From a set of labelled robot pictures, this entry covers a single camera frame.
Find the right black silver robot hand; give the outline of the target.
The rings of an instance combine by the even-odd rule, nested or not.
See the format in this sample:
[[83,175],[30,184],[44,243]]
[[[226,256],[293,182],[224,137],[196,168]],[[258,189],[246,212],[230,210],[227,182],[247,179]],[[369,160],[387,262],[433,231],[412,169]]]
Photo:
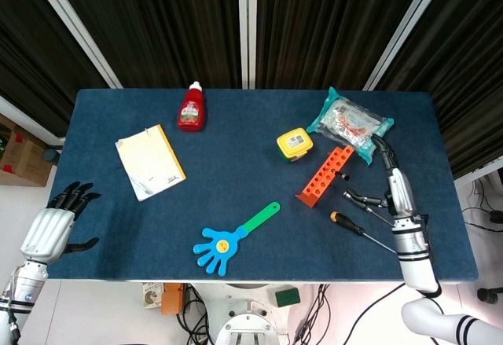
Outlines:
[[343,196],[365,211],[368,211],[371,206],[385,207],[394,218],[408,218],[414,216],[416,206],[413,200],[412,188],[408,178],[399,168],[395,152],[391,146],[377,134],[372,134],[370,139],[380,150],[387,175],[388,190],[384,198],[363,196],[352,189],[345,190]]

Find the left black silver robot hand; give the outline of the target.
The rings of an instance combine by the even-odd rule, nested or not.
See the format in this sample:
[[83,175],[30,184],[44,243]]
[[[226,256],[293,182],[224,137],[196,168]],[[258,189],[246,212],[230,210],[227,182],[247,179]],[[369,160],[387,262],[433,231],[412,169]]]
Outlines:
[[93,187],[92,183],[73,182],[37,213],[20,247],[26,260],[49,265],[64,254],[87,251],[98,243],[97,237],[84,243],[68,241],[88,203],[101,196],[90,190]]

